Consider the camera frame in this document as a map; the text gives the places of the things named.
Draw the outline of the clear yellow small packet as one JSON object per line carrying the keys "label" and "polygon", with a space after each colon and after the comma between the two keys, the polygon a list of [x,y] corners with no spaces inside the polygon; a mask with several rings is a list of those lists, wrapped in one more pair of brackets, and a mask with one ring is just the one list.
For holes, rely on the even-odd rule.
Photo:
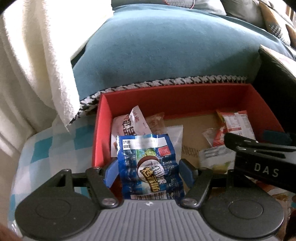
{"label": "clear yellow small packet", "polygon": [[205,131],[203,131],[202,135],[206,139],[206,141],[209,143],[209,145],[212,147],[214,139],[217,135],[218,130],[216,128],[208,128]]}

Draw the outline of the red cardboard box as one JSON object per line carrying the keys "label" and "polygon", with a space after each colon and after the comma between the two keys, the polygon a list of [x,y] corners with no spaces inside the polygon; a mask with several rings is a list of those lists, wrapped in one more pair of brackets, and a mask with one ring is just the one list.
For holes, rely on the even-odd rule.
{"label": "red cardboard box", "polygon": [[92,165],[111,162],[110,135],[115,117],[139,106],[144,116],[164,113],[169,125],[183,125],[184,157],[197,164],[197,151],[205,148],[201,132],[218,126],[217,111],[247,111],[256,140],[265,130],[283,132],[279,121],[250,84],[185,84],[146,87],[106,93],[100,96],[95,123]]}

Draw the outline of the silver white snack packet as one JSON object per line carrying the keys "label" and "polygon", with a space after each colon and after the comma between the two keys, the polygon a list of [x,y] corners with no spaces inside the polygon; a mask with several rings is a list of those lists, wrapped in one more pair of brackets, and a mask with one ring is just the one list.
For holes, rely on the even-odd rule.
{"label": "silver white snack packet", "polygon": [[179,163],[182,156],[183,125],[167,126],[166,131],[176,154],[176,162]]}

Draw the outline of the blue sausage snack packet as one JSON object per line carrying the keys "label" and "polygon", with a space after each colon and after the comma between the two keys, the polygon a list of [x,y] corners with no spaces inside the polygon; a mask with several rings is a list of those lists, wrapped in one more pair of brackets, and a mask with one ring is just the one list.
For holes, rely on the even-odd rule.
{"label": "blue sausage snack packet", "polygon": [[117,160],[124,199],[168,200],[184,198],[184,185],[167,134],[117,136]]}

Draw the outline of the brown spicy snack packet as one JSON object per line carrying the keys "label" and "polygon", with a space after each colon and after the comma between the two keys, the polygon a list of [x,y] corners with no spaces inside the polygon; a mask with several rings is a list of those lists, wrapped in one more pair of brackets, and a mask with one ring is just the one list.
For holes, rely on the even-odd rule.
{"label": "brown spicy snack packet", "polygon": [[167,128],[164,122],[164,113],[157,113],[145,118],[152,134],[162,135],[167,133]]}

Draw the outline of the orange patterned pillow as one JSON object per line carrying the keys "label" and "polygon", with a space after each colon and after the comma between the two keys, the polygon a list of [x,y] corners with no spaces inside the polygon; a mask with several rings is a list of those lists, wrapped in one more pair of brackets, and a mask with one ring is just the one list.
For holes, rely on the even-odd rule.
{"label": "orange patterned pillow", "polygon": [[290,36],[287,31],[285,20],[264,2],[260,1],[259,6],[267,31],[289,46]]}

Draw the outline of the green-grey back cushion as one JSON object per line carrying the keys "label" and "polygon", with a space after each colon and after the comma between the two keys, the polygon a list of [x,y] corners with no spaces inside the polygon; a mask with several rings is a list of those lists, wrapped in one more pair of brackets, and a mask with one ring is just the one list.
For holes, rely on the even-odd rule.
{"label": "green-grey back cushion", "polygon": [[142,0],[117,0],[111,1],[113,8],[127,4],[164,4],[167,6],[178,6],[186,9],[199,9],[212,14],[226,15],[226,11],[219,0],[201,0],[201,1],[142,1]]}

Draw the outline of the red badminton racket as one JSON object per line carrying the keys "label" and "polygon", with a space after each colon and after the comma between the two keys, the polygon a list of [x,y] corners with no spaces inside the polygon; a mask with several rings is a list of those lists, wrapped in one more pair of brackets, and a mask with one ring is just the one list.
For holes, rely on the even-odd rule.
{"label": "red badminton racket", "polygon": [[169,6],[177,6],[179,8],[192,9],[195,5],[195,0],[164,0]]}

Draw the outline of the red yellow snack packet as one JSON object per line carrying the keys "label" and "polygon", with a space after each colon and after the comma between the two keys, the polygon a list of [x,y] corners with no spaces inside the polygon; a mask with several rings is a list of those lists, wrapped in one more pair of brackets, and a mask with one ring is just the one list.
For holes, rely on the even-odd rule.
{"label": "red yellow snack packet", "polygon": [[223,125],[216,133],[215,138],[213,140],[212,147],[222,146],[224,145],[224,137],[227,133],[226,125]]}

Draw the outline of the white green apron packet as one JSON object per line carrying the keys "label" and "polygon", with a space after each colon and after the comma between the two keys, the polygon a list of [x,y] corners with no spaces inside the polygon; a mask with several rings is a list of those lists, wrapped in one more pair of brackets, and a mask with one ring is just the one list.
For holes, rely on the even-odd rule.
{"label": "white green apron packet", "polygon": [[213,170],[214,173],[226,174],[234,168],[236,153],[226,146],[217,146],[199,152],[199,165]]}

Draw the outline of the red white stick packet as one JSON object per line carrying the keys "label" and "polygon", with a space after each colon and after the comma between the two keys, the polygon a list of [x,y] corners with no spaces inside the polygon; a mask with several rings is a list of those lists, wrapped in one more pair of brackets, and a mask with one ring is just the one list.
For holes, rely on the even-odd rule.
{"label": "red white stick packet", "polygon": [[226,125],[228,133],[234,133],[255,140],[255,135],[246,110],[238,112],[217,111],[217,114]]}

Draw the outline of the white fluffy blanket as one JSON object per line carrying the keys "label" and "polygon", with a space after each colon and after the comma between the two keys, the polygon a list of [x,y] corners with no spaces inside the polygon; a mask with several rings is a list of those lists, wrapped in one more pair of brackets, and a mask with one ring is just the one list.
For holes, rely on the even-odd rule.
{"label": "white fluffy blanket", "polygon": [[1,14],[1,151],[18,154],[80,108],[71,61],[113,16],[111,1],[15,1]]}

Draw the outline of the white duck gizzard packet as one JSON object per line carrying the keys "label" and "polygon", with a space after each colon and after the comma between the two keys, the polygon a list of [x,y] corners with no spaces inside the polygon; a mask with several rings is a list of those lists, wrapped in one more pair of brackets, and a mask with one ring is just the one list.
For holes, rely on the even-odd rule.
{"label": "white duck gizzard packet", "polygon": [[111,157],[117,155],[117,136],[141,136],[151,134],[139,106],[135,106],[130,114],[121,115],[113,119],[111,127],[110,152]]}

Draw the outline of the teal sofa cover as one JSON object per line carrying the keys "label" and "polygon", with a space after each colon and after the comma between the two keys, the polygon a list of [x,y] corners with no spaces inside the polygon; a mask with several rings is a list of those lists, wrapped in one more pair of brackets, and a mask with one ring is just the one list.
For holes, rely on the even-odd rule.
{"label": "teal sofa cover", "polygon": [[267,31],[229,16],[160,4],[115,9],[73,67],[80,99],[111,87],[195,76],[257,73],[259,48],[295,58]]}

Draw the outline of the blue white checkered cloth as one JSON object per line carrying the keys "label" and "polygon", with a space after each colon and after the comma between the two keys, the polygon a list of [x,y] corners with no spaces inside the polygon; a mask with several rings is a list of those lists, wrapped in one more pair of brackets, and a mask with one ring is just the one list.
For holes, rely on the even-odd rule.
{"label": "blue white checkered cloth", "polygon": [[20,155],[11,187],[8,227],[20,231],[15,221],[17,205],[62,169],[81,173],[92,166],[95,115],[78,119],[69,127],[58,120],[30,137]]}

